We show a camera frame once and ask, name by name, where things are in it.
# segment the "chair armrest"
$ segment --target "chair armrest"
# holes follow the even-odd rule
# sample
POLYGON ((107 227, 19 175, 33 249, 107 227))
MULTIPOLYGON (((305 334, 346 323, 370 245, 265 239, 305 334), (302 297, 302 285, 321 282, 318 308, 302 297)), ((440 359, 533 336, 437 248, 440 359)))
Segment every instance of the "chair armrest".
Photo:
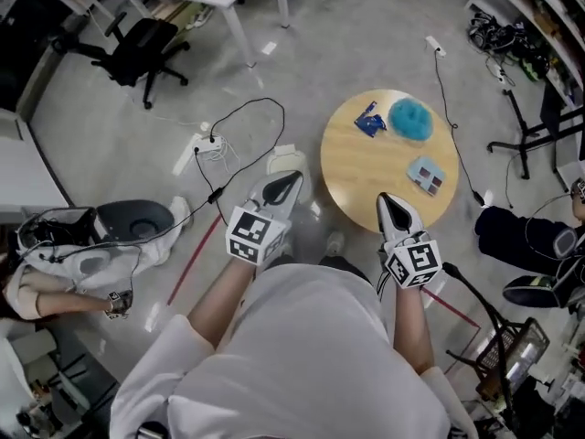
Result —
POLYGON ((122 11, 117 17, 115 17, 113 19, 113 21, 110 23, 108 28, 103 33, 105 35, 105 37, 109 37, 110 34, 113 33, 114 36, 116 37, 116 39, 118 39, 118 42, 122 42, 124 39, 124 36, 122 35, 122 31, 118 28, 118 25, 120 25, 120 22, 125 18, 126 18, 126 12, 122 11))

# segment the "gray floor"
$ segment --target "gray floor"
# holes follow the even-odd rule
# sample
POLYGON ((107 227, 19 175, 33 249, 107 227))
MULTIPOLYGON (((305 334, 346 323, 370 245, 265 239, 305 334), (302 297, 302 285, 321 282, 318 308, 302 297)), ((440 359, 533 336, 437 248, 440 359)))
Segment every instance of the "gray floor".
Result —
MULTIPOLYGON (((271 41, 277 44, 270 56, 259 53, 254 69, 244 66, 225 21, 215 14, 204 27, 190 33, 191 51, 179 54, 173 61, 190 84, 184 88, 176 80, 159 79, 150 113, 144 113, 140 103, 133 104, 131 99, 140 100, 142 85, 133 91, 120 89, 87 59, 68 55, 48 86, 31 125, 77 204, 95 205, 125 198, 168 203, 174 194, 181 194, 195 206, 208 195, 207 185, 195 166, 188 166, 180 177, 172 175, 186 143, 201 123, 213 123, 249 99, 271 96, 286 108, 281 144, 295 143, 306 154, 315 184, 315 203, 322 211, 317 220, 320 226, 302 227, 296 239, 319 241, 323 248, 329 229, 344 230, 346 256, 377 280, 378 235, 349 222, 323 191, 321 137, 328 118, 345 99, 374 88, 406 91, 443 116, 433 53, 425 48, 424 38, 428 35, 435 36, 447 52, 447 57, 440 60, 441 76, 450 117, 460 125, 455 135, 474 186, 481 193, 491 190, 495 204, 505 205, 505 171, 510 154, 488 155, 485 146, 491 140, 516 140, 517 122, 502 95, 502 85, 484 65, 485 56, 466 40, 470 13, 463 11, 464 2, 289 0, 291 26, 282 29, 276 0, 248 0, 238 11, 253 46, 260 52, 271 41), (313 239, 309 232, 316 232, 320 239, 313 239)), ((104 42, 94 27, 86 30, 84 38, 104 42)), ((535 123, 543 85, 528 81, 516 68, 508 72, 516 82, 516 97, 526 119, 535 123)), ((248 164, 271 146, 278 133, 279 115, 278 109, 268 103, 253 105, 223 123, 218 131, 231 142, 242 164, 248 164)), ((531 155, 531 181, 518 178, 518 164, 511 167, 509 195, 518 214, 532 213, 545 200, 562 192, 550 172, 548 155, 546 148, 531 155)), ((229 166, 237 166, 234 157, 229 158, 229 166)), ((265 167, 264 162, 258 163, 229 186, 222 199, 226 215, 244 199, 265 167)), ((206 170, 214 186, 228 179, 221 163, 208 163, 206 170)), ((473 222, 479 211, 461 171, 451 206, 431 228, 443 260, 459 265, 505 315, 520 321, 526 314, 549 317, 549 311, 521 310, 502 298, 502 287, 518 271, 477 251, 473 222)), ((172 306, 166 306, 179 275, 217 214, 213 207, 203 208, 194 226, 177 243, 170 260, 135 279, 135 305, 127 320, 112 322, 102 316, 68 319, 69 326, 118 379, 140 358, 168 317, 190 309, 227 261, 224 228, 219 225, 188 274, 179 297, 172 306)), ((557 201, 543 215, 573 222, 568 201, 557 201)), ((314 217, 306 216, 304 222, 311 223, 314 217)), ((458 283, 445 283, 443 279, 430 289, 440 292, 441 298, 475 320, 482 327, 481 335, 487 332, 487 317, 458 283)), ((463 349, 474 329, 443 306, 431 300, 428 305, 437 362, 446 368, 450 360, 444 350, 463 349)), ((481 339, 475 340, 471 354, 481 339)), ((472 372, 458 367, 450 376, 460 394, 470 398, 476 383, 472 372)))

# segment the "wooden tabletop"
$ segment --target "wooden tabletop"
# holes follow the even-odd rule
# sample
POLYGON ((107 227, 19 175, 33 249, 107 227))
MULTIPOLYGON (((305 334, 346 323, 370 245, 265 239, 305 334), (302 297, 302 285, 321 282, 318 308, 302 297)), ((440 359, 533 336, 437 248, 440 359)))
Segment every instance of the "wooden tabletop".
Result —
POLYGON ((388 123, 392 104, 409 97, 394 90, 366 91, 343 103, 333 114, 321 143, 321 168, 329 193, 337 206, 355 223, 379 232, 376 199, 388 192, 405 199, 430 226, 445 212, 457 188, 459 162, 447 124, 424 102, 431 113, 432 136, 426 142, 408 140, 394 132, 378 131, 374 138, 359 130, 354 121, 372 101, 388 123), (407 176, 412 161, 428 156, 445 173, 445 180, 432 197, 407 176))

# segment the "teal fuzzy object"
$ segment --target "teal fuzzy object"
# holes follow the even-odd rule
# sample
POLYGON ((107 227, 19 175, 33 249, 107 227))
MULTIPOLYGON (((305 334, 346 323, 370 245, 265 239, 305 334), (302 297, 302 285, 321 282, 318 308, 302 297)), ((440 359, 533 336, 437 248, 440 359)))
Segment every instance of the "teal fuzzy object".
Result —
POLYGON ((424 142, 432 135, 431 113, 411 98, 396 101, 388 113, 388 123, 409 140, 424 142))

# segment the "black office chair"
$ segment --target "black office chair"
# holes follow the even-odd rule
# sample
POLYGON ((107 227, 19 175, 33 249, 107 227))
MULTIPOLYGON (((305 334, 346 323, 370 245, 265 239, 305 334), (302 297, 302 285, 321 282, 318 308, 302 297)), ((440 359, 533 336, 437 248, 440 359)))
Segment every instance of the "black office chair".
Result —
POLYGON ((101 47, 81 43, 76 34, 69 32, 58 35, 51 44, 60 54, 71 51, 95 59, 91 65, 103 67, 120 86, 135 86, 138 79, 147 73, 143 103, 145 109, 151 109, 153 104, 148 101, 148 95, 158 73, 162 71, 179 78, 181 86, 189 83, 187 78, 169 69, 165 63, 179 50, 189 50, 190 46, 187 42, 181 42, 164 52, 178 27, 159 19, 141 19, 124 36, 118 26, 125 16, 125 12, 120 13, 104 32, 105 36, 113 33, 119 42, 111 55, 101 47))

